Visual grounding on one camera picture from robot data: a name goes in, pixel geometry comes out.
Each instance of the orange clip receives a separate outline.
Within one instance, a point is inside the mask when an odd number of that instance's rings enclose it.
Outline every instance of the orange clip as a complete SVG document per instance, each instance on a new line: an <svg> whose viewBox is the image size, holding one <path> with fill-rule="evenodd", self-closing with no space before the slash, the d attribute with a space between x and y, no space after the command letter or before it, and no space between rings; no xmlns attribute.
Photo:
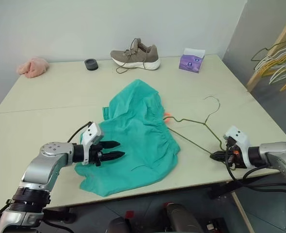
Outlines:
<svg viewBox="0 0 286 233"><path fill-rule="evenodd" d="M166 116L167 116L167 117L170 117L171 114L170 114L170 113L164 113L163 116L164 116L164 117L166 117ZM168 123L169 121L170 121L170 118L167 118L167 119L164 120L165 123Z"/></svg>

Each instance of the teal cloth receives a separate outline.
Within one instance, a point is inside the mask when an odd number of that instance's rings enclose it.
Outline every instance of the teal cloth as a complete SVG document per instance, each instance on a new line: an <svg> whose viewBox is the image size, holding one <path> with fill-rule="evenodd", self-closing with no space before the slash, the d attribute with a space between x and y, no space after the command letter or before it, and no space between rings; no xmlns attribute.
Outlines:
<svg viewBox="0 0 286 233"><path fill-rule="evenodd" d="M77 164L86 179L80 188L101 196L146 186L163 179L177 164L179 145L163 121L164 109L158 92L135 80L103 108L102 141L115 140L124 151L119 159L101 166Z"/></svg>

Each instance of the white wall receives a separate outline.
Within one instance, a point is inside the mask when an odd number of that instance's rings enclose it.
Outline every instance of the white wall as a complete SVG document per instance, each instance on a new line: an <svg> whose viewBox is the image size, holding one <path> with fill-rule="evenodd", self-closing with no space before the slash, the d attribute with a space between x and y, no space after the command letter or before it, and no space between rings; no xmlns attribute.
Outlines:
<svg viewBox="0 0 286 233"><path fill-rule="evenodd" d="M184 47L223 57L245 2L0 0L0 102L17 79L16 66L33 56L109 59L111 50L141 37L162 57L180 55Z"/></svg>
<svg viewBox="0 0 286 233"><path fill-rule="evenodd" d="M285 25L286 1L248 0L223 58L243 84L254 73L256 62L251 62L252 56L273 45ZM252 94L286 133L286 91L279 91L284 83L270 86L268 81L262 79Z"/></svg>

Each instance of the black tape roll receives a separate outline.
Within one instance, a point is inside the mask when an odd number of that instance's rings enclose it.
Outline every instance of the black tape roll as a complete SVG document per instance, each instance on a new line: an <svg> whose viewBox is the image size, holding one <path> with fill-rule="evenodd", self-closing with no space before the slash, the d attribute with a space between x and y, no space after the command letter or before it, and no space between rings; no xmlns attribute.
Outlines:
<svg viewBox="0 0 286 233"><path fill-rule="evenodd" d="M98 63L96 62L95 59L87 59L85 61L85 66L87 70L96 70L99 68Z"/></svg>

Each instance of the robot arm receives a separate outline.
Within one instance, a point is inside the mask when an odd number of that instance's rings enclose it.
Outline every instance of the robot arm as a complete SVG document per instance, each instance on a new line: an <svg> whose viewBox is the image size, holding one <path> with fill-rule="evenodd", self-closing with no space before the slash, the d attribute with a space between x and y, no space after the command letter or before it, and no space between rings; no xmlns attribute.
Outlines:
<svg viewBox="0 0 286 233"><path fill-rule="evenodd" d="M232 126L224 135L229 149L228 163L238 168L255 168L267 164L268 168L279 170L286 180L286 142L261 144L251 147L245 133ZM210 157L224 161L224 151L217 151Z"/></svg>
<svg viewBox="0 0 286 233"><path fill-rule="evenodd" d="M43 208L50 203L52 191L59 171L72 163L82 162L100 166L101 162L117 159L125 153L112 151L102 153L102 149L114 148L120 144L115 141L100 142L101 129L92 123L83 133L82 144L50 142L40 148L24 173L9 207L0 218L0 233L7 229L31 229L39 226L44 217Z"/></svg>

